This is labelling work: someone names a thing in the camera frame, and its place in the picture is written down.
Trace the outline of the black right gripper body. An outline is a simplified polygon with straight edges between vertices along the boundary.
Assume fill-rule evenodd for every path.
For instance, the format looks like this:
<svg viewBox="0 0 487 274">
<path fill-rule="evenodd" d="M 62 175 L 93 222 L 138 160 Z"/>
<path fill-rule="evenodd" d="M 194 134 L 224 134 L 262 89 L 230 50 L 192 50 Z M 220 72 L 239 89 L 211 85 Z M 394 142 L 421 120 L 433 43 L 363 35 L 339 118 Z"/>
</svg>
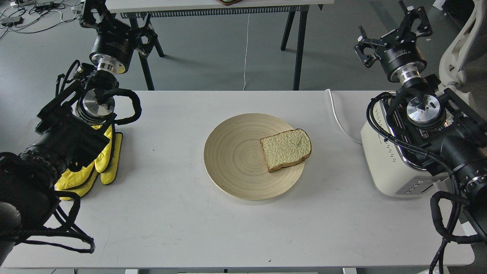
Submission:
<svg viewBox="0 0 487 274">
<path fill-rule="evenodd" d="M 376 57 L 387 76 L 390 83 L 399 82 L 399 73 L 396 70 L 407 64 L 414 64 L 419 73 L 426 68 L 427 62 L 419 48 L 416 45 L 416 33 L 405 32 L 400 36 L 398 33 L 390 32 L 380 38 L 380 41 L 386 42 L 385 46 L 378 46 Z"/>
</svg>

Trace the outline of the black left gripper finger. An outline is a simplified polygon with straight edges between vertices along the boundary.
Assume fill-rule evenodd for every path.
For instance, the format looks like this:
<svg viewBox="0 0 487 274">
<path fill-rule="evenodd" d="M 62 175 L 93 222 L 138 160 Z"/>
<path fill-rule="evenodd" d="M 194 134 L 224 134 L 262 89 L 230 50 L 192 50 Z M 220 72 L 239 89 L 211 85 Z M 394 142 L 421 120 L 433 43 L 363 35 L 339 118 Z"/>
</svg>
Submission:
<svg viewBox="0 0 487 274">
<path fill-rule="evenodd" d="M 102 24 L 111 24 L 111 13 L 106 0 L 85 0 L 79 24 L 82 28 L 99 29 Z"/>
<path fill-rule="evenodd" d="M 145 24 L 137 28 L 137 52 L 139 55 L 148 57 L 158 41 L 157 39 L 157 33 L 155 33 L 151 24 L 151 15 L 147 15 Z"/>
</svg>

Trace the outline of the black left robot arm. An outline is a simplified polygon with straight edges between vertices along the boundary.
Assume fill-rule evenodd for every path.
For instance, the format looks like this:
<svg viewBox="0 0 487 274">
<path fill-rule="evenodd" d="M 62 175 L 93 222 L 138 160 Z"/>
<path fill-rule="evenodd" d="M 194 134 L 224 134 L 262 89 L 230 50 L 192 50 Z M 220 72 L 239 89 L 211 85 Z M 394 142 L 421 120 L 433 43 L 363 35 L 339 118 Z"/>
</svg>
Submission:
<svg viewBox="0 0 487 274">
<path fill-rule="evenodd" d="M 147 58 L 153 48 L 164 53 L 145 12 L 136 25 L 115 18 L 104 0 L 84 2 L 80 26 L 97 31 L 90 64 L 75 61 L 76 73 L 61 75 L 56 95 L 38 113 L 35 131 L 40 137 L 21 154 L 1 153 L 1 260 L 21 243 L 45 245 L 32 236 L 68 237 L 89 245 L 80 249 L 52 243 L 78 253 L 93 253 L 94 240 L 75 225 L 80 196 L 56 190 L 61 175 L 88 167 L 108 148 L 105 132 L 113 125 L 133 123 L 141 117 L 138 95 L 122 89 L 116 75 L 126 73 L 134 51 Z"/>
</svg>

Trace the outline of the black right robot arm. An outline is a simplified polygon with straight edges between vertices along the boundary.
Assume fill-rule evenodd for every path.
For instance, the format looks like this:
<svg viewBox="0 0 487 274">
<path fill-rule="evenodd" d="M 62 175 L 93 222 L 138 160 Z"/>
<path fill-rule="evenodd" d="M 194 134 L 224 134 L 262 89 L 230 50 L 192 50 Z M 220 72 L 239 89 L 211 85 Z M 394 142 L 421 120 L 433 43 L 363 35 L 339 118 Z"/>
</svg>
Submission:
<svg viewBox="0 0 487 274">
<path fill-rule="evenodd" d="M 416 42 L 433 34 L 424 7 L 406 7 L 400 25 L 381 38 L 362 26 L 354 50 L 364 66 L 379 61 L 387 80 L 400 83 L 381 92 L 366 109 L 361 143 L 377 190 L 395 198 L 417 198 L 435 182 L 450 190 L 430 199 L 431 216 L 442 243 L 428 272 L 444 272 L 448 243 L 486 242 L 486 121 L 474 110 L 470 93 L 458 90 L 463 66 L 485 20 L 486 1 L 473 11 L 440 61 L 440 75 L 422 77 L 426 61 Z"/>
</svg>

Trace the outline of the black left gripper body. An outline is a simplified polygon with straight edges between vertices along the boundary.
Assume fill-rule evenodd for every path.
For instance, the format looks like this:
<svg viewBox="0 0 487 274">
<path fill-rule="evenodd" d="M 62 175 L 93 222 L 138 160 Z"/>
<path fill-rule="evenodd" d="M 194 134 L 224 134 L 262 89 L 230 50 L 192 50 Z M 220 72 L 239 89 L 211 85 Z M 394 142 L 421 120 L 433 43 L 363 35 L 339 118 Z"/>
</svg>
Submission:
<svg viewBox="0 0 487 274">
<path fill-rule="evenodd" d="M 127 73 L 137 51 L 137 28 L 118 19 L 99 27 L 90 54 L 96 70 L 112 75 Z"/>
</svg>

